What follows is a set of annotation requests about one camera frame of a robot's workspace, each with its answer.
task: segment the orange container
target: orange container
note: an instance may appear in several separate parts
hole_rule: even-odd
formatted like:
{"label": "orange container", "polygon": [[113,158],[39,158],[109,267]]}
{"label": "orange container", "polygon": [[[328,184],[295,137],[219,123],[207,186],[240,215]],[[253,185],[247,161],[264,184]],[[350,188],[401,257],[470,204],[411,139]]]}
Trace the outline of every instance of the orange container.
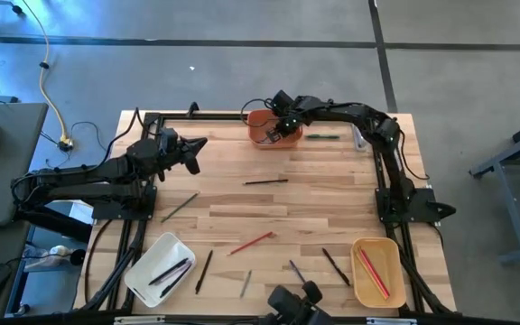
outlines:
{"label": "orange container", "polygon": [[[364,250],[389,292],[385,300],[358,259],[358,248]],[[389,238],[359,238],[350,249],[354,294],[368,308],[399,308],[406,302],[404,278],[398,246]]]}
{"label": "orange container", "polygon": [[292,148],[298,144],[298,141],[302,138],[302,128],[293,135],[288,135],[284,139],[280,139],[275,143],[271,143],[268,140],[266,131],[273,129],[276,123],[278,123],[278,117],[272,114],[270,109],[257,109],[248,113],[248,137],[252,144],[258,149],[279,149],[279,148]]}

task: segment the wooden tabletop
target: wooden tabletop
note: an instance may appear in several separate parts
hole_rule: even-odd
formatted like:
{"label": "wooden tabletop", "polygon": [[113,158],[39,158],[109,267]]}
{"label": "wooden tabletop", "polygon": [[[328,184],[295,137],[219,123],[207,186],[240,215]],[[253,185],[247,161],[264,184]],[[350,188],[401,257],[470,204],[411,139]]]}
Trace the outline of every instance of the wooden tabletop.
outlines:
{"label": "wooden tabletop", "polygon": [[[118,133],[133,115],[122,112]],[[404,152],[411,169],[423,175],[423,162],[409,114],[396,114],[406,134]],[[196,269],[164,304],[150,309],[135,299],[134,313],[262,315],[273,311],[267,299],[274,287],[284,285],[303,296],[302,283],[289,266],[292,259],[302,275],[313,280],[324,296],[319,306],[332,316],[396,315],[396,310],[369,309],[355,298],[322,254],[325,247],[339,268],[352,279],[349,249],[361,237],[385,237],[378,221],[374,190],[377,187],[372,151],[356,152],[351,127],[343,123],[314,123],[305,134],[340,135],[339,140],[305,140],[292,150],[257,150],[239,121],[166,121],[187,138],[206,136],[198,155],[201,173],[190,175],[181,165],[156,182],[158,197],[148,222],[144,251],[164,232],[172,232],[198,260]],[[141,126],[116,142],[114,156],[140,138]],[[414,180],[417,187],[424,181]],[[243,186],[245,181],[288,179],[288,183]],[[176,215],[160,223],[196,191],[200,195]],[[122,221],[114,221],[98,240],[89,269],[89,291],[95,293],[114,267]],[[94,226],[92,240],[102,223]],[[441,241],[434,229],[411,224],[419,273],[442,303],[454,310]],[[237,254],[228,252],[268,231],[276,236]],[[196,282],[209,250],[214,249],[200,294]],[[239,294],[253,270],[245,296]],[[405,276],[409,305],[410,283]],[[118,306],[123,301],[122,281]],[[83,271],[74,307],[84,304]]]}

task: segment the yellow cable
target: yellow cable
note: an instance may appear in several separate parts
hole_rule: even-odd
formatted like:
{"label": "yellow cable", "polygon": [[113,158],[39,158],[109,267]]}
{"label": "yellow cable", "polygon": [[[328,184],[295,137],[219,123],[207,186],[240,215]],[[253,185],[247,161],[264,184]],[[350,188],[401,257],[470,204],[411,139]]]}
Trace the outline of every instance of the yellow cable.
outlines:
{"label": "yellow cable", "polygon": [[[27,9],[32,13],[33,18],[35,18],[35,21],[37,21],[37,24],[40,25],[40,28],[42,29],[43,37],[45,38],[45,59],[43,60],[43,63],[48,64],[47,60],[50,57],[50,40],[47,37],[47,33],[45,32],[45,29],[43,29],[42,22],[40,22],[40,19],[37,18],[37,16],[33,13],[32,8],[23,0],[23,4],[27,7]],[[65,123],[63,123],[63,118],[61,118],[60,110],[55,107],[53,102],[51,101],[50,97],[47,96],[47,93],[45,92],[45,89],[43,88],[43,72],[46,69],[42,67],[42,70],[40,71],[40,91],[42,95],[45,97],[45,100],[47,100],[47,103],[53,108],[53,111],[55,112],[55,115],[58,117],[58,120],[60,120],[61,125],[61,138],[60,142],[64,144],[70,144],[70,139],[68,138],[68,130],[65,127]]]}

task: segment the gray desk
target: gray desk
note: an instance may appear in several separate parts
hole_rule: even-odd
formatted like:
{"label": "gray desk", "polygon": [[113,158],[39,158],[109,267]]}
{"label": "gray desk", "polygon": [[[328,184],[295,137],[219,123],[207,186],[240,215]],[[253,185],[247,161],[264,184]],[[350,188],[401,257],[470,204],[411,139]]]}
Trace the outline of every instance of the gray desk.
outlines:
{"label": "gray desk", "polygon": [[[0,263],[22,255],[29,223],[11,222],[14,217],[10,181],[27,172],[47,113],[45,104],[0,104]],[[18,263],[13,263],[13,274]],[[0,297],[0,317],[4,315],[14,277]]]}

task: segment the orange bowl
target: orange bowl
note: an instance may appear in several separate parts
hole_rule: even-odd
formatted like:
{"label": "orange bowl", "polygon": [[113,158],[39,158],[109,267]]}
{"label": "orange bowl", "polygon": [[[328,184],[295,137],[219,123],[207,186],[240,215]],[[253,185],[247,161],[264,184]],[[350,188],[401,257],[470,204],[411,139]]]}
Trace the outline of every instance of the orange bowl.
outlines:
{"label": "orange bowl", "polygon": [[274,128],[276,123],[278,123],[277,118],[278,117],[272,114],[270,109],[257,109],[248,113],[248,137],[256,148],[293,148],[298,144],[298,141],[302,138],[301,127],[299,127],[293,135],[288,135],[275,143],[271,143],[270,140],[268,140],[266,131]]}

